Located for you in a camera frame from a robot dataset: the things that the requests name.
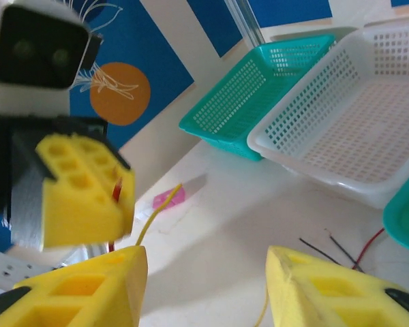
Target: plastic basket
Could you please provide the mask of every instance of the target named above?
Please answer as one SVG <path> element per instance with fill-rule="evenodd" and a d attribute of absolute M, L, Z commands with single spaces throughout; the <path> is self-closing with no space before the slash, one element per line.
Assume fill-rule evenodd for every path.
<path fill-rule="evenodd" d="M 179 127 L 217 148 L 259 160 L 247 135 L 327 52 L 332 35 L 261 45 L 247 53 L 183 117 Z"/>
<path fill-rule="evenodd" d="M 409 249 L 409 179 L 385 207 L 383 224 L 392 238 Z"/>
<path fill-rule="evenodd" d="M 409 23 L 347 35 L 247 142 L 290 170 L 384 208 L 409 177 Z"/>

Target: pink eraser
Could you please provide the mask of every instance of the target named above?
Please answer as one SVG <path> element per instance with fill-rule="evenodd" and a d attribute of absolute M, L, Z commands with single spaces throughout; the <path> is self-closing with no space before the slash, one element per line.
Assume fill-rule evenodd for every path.
<path fill-rule="evenodd" d="M 170 189 L 167 192 L 164 192 L 158 196 L 155 196 L 155 198 L 153 199 L 153 205 L 152 205 L 153 209 L 159 208 L 165 202 L 166 198 L 171 194 L 172 190 L 173 189 Z M 185 199 L 186 199 L 186 192 L 182 186 L 180 190 L 178 190 L 174 198 L 170 201 L 170 203 L 168 203 L 168 206 L 166 206 L 165 209 L 172 208 L 184 202 Z"/>

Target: orange circle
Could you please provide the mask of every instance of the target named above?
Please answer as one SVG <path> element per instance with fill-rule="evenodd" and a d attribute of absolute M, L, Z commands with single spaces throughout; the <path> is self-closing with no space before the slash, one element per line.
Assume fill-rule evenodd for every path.
<path fill-rule="evenodd" d="M 107 63 L 94 73 L 89 98 L 103 119 L 126 126 L 144 113 L 150 95 L 149 80 L 138 68 L 127 63 Z"/>

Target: wire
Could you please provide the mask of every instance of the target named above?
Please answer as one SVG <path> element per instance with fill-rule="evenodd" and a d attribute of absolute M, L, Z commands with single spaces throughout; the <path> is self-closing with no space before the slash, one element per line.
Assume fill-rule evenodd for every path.
<path fill-rule="evenodd" d="M 114 191 L 112 192 L 112 198 L 116 203 L 120 200 L 121 190 L 123 188 L 123 179 L 120 178 L 114 186 Z M 115 244 L 113 242 L 108 243 L 108 252 L 115 251 Z"/>
<path fill-rule="evenodd" d="M 177 192 L 182 188 L 182 184 L 177 185 L 170 193 L 170 195 L 165 199 L 164 203 L 161 204 L 159 208 L 153 211 L 151 214 L 150 218 L 147 220 L 147 222 L 144 225 L 144 228 L 141 231 L 141 234 L 139 234 L 138 240 L 136 241 L 135 245 L 141 245 L 142 240 L 144 239 L 145 234 L 147 233 L 147 230 L 150 228 L 150 225 L 153 223 L 155 220 L 156 216 L 163 211 L 166 206 L 171 202 L 171 200 L 176 196 Z"/>
<path fill-rule="evenodd" d="M 362 268 L 359 266 L 359 264 L 356 262 L 356 260 L 353 259 L 353 257 L 342 247 L 342 245 L 340 245 L 340 244 L 338 243 L 337 240 L 335 240 L 335 238 L 332 236 L 331 233 L 329 233 L 329 238 L 332 240 L 332 242 L 335 243 L 335 245 L 336 245 L 337 247 L 339 247 L 339 249 L 347 256 L 347 258 L 350 259 L 350 261 L 356 266 L 356 268 L 358 268 L 361 273 L 364 273 L 364 271 L 363 271 Z"/>
<path fill-rule="evenodd" d="M 341 266 L 341 264 L 336 261 L 335 259 L 333 259 L 331 256 L 329 256 L 327 253 L 321 251 L 320 249 L 316 248 L 315 246 L 313 246 L 312 244 L 306 242 L 305 240 L 303 240 L 301 237 L 299 238 L 299 240 L 303 243 L 305 243 L 305 245 L 307 245 L 308 247 L 310 247 L 311 249 L 317 251 L 318 253 L 321 253 L 324 257 L 326 257 L 327 259 L 329 259 L 330 261 L 332 261 L 335 264 L 339 264 Z"/>
<path fill-rule="evenodd" d="M 259 327 L 260 324 L 262 323 L 262 320 L 265 317 L 265 313 L 267 312 L 269 302 L 270 302 L 270 298 L 269 298 L 269 295 L 268 295 L 268 287 L 265 286 L 265 303 L 264 303 L 264 307 L 262 308 L 262 312 L 260 313 L 258 321 L 254 324 L 254 327 Z"/>
<path fill-rule="evenodd" d="M 381 228 L 377 233 L 373 235 L 373 237 L 370 238 L 370 240 L 365 244 L 365 246 L 362 248 L 361 254 L 359 254 L 359 257 L 356 260 L 356 264 L 360 264 L 362 261 L 363 256 L 365 255 L 365 252 L 367 252 L 369 246 L 374 242 L 374 240 L 381 235 L 384 232 L 384 228 Z"/>

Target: red wire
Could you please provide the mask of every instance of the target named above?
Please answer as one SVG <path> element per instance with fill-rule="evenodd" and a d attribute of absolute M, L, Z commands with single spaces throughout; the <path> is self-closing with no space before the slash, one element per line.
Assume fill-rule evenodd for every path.
<path fill-rule="evenodd" d="M 377 233 L 374 234 L 373 237 L 370 238 L 370 240 L 365 244 L 365 246 L 362 248 L 361 254 L 359 254 L 359 257 L 357 257 L 356 263 L 352 269 L 355 269 L 362 261 L 363 256 L 365 255 L 365 252 L 367 252 L 369 246 L 374 242 L 374 240 L 381 235 L 384 232 L 384 228 L 379 230 Z"/>
<path fill-rule="evenodd" d="M 123 181 L 121 178 L 118 180 L 117 184 L 115 184 L 114 191 L 112 192 L 112 198 L 116 203 L 120 200 L 121 189 L 123 188 Z M 113 242 L 108 243 L 108 251 L 113 252 L 115 251 L 115 246 Z"/>

